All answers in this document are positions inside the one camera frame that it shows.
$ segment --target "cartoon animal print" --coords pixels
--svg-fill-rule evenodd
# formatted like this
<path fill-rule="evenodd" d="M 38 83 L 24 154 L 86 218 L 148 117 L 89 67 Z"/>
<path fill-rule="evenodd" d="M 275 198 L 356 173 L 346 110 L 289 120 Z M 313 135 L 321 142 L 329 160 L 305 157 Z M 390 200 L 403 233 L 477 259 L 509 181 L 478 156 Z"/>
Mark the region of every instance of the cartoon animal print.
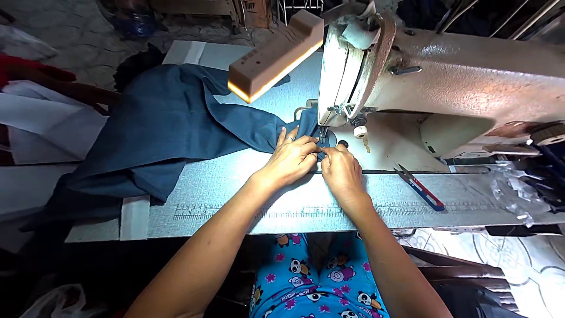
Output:
<path fill-rule="evenodd" d="M 344 254 L 339 254 L 337 256 L 334 256 L 332 258 L 330 258 L 328 260 L 328 269 L 334 269 L 336 267 L 345 267 L 345 263 L 347 263 L 349 261 L 349 258 L 347 257 L 347 255 Z"/>
<path fill-rule="evenodd" d="M 277 238 L 277 244 L 282 248 L 283 246 L 288 246 L 289 239 L 286 234 L 275 234 Z"/>
<path fill-rule="evenodd" d="M 253 291 L 251 292 L 251 304 L 249 305 L 250 310 L 253 310 L 261 302 L 261 295 L 263 295 L 263 290 L 261 285 L 255 287 L 253 284 Z"/>
<path fill-rule="evenodd" d="M 309 300 L 311 300 L 313 303 L 319 301 L 322 297 L 329 297 L 328 293 L 326 292 L 320 292 L 318 293 L 317 290 L 314 290 L 315 293 L 311 293 L 311 294 L 306 294 L 306 298 L 308 298 Z"/>
<path fill-rule="evenodd" d="M 276 234 L 277 244 L 282 248 L 283 246 L 288 246 L 290 242 L 292 245 L 300 245 L 302 240 L 302 235 L 298 233 L 293 234 Z"/>
<path fill-rule="evenodd" d="M 375 293 L 369 296 L 369 294 L 360 291 L 359 296 L 357 296 L 357 301 L 366 306 L 371 306 L 376 310 L 381 310 L 383 308 L 381 303 L 377 301 L 377 295 L 375 295 Z"/>
<path fill-rule="evenodd" d="M 299 287 L 302 285 L 310 285 L 314 283 L 314 281 L 308 278 L 306 275 L 294 276 L 291 279 L 289 279 L 288 282 L 291 283 L 292 286 L 294 287 Z"/>
<path fill-rule="evenodd" d="M 341 318 L 359 318 L 359 316 L 357 316 L 357 314 L 351 311 L 351 309 L 349 308 L 342 312 L 339 312 L 338 314 Z"/>
<path fill-rule="evenodd" d="M 314 285 L 310 286 L 308 289 L 301 290 L 296 294 L 296 297 L 306 296 L 313 303 L 319 301 L 322 297 L 329 297 L 328 293 L 325 291 L 318 291 L 321 286 Z"/>
<path fill-rule="evenodd" d="M 369 317 L 371 318 L 383 318 L 383 316 L 378 313 L 375 309 L 371 308 L 363 308 L 361 306 L 358 306 L 359 309 L 361 309 L 362 311 L 364 311 L 366 314 L 369 315 Z"/>
<path fill-rule="evenodd" d="M 269 307 L 269 309 L 263 314 L 263 316 L 261 318 L 267 318 L 268 315 L 271 314 L 271 312 L 273 312 L 273 310 L 276 308 L 276 305 L 272 305 Z"/>
<path fill-rule="evenodd" d="M 290 261 L 290 267 L 288 268 L 288 271 L 293 272 L 294 274 L 302 273 L 304 275 L 310 275 L 310 267 L 306 265 L 306 261 L 298 261 L 295 258 L 292 258 L 292 260 Z"/>
<path fill-rule="evenodd" d="M 353 265 L 333 270 L 330 274 L 328 274 L 328 278 L 331 278 L 334 282 L 348 281 L 353 276 L 355 276 Z"/>
<path fill-rule="evenodd" d="M 287 234 L 288 238 L 292 241 L 292 245 L 300 245 L 300 241 L 302 240 L 302 235 L 298 233 Z"/>

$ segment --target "dark blue fabric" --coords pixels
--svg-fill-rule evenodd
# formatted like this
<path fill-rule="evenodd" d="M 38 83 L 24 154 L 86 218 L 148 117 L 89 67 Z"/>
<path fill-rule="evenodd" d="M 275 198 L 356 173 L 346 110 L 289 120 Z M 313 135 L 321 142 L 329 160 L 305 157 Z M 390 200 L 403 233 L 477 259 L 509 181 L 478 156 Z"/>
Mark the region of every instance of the dark blue fabric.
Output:
<path fill-rule="evenodd" d="M 249 147 L 272 153 L 283 126 L 291 130 L 300 124 L 298 137 L 317 136 L 316 109 L 286 124 L 263 110 L 218 103 L 213 94 L 230 94 L 227 81 L 227 71 L 190 64 L 161 65 L 136 78 L 85 160 L 59 181 L 47 205 L 50 218 L 119 215 L 115 207 L 101 212 L 92 202 L 81 204 L 85 195 L 106 197 L 100 200 L 106 205 L 113 198 L 147 194 L 166 201 L 187 162 Z M 277 85 L 288 81 L 287 76 Z M 74 200 L 73 192 L 81 200 Z M 54 204 L 65 201 L 58 198 L 62 194 L 64 209 Z"/>

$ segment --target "pink flower print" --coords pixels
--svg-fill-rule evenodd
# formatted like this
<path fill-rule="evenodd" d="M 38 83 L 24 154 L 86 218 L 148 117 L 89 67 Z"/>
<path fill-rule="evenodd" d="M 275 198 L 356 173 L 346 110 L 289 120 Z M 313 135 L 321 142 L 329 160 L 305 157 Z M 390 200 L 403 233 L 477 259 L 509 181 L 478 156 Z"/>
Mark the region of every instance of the pink flower print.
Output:
<path fill-rule="evenodd" d="M 320 306 L 319 309 L 320 309 L 320 312 L 327 312 L 327 313 L 329 313 L 329 307 L 326 306 L 326 305 Z"/>
<path fill-rule="evenodd" d="M 267 284 L 274 282 L 275 279 L 277 279 L 277 277 L 276 277 L 276 275 L 273 274 L 273 273 L 268 273 L 267 276 L 265 277 L 265 280 L 267 281 Z"/>
<path fill-rule="evenodd" d="M 292 308 L 294 308 L 294 306 L 296 306 L 296 299 L 295 298 L 289 299 L 284 303 L 284 308 L 286 310 L 291 310 Z"/>
<path fill-rule="evenodd" d="M 369 264 L 367 262 L 363 263 L 363 265 L 361 265 L 361 267 L 365 270 L 365 272 L 371 271 L 371 264 Z"/>
<path fill-rule="evenodd" d="M 339 296 L 339 297 L 343 297 L 343 295 L 344 295 L 344 292 L 341 291 L 341 289 L 339 289 L 339 288 L 332 288 L 332 292 L 333 292 L 336 296 Z"/>
<path fill-rule="evenodd" d="M 349 288 L 348 285 L 343 285 L 340 289 L 344 292 L 344 294 L 349 294 L 349 292 L 351 291 L 351 288 Z"/>
<path fill-rule="evenodd" d="M 286 256 L 284 256 L 283 253 L 278 253 L 277 255 L 275 255 L 275 261 L 284 261 L 285 258 Z"/>

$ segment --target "right hand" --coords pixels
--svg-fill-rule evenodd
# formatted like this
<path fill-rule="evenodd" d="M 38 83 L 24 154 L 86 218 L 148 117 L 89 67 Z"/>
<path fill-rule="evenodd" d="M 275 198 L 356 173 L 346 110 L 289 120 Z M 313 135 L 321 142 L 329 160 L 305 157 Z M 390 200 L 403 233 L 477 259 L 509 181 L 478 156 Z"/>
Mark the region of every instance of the right hand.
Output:
<path fill-rule="evenodd" d="M 322 151 L 325 158 L 321 161 L 321 173 L 340 206 L 349 213 L 359 204 L 371 202 L 363 188 L 359 161 L 348 149 L 339 144 L 335 148 L 322 148 Z"/>

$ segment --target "forearm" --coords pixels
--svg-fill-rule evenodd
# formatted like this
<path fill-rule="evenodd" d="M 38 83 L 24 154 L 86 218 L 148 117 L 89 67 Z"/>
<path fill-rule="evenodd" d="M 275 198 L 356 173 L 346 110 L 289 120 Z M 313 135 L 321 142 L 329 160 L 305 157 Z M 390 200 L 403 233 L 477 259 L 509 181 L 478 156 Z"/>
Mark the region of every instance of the forearm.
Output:
<path fill-rule="evenodd" d="M 363 197 L 356 206 L 355 223 L 367 250 L 375 282 L 391 317 L 451 317 L 437 295 L 408 254 L 379 217 L 370 197 Z"/>
<path fill-rule="evenodd" d="M 228 274 L 253 217 L 271 194 L 250 178 L 174 255 L 126 318 L 203 313 Z"/>

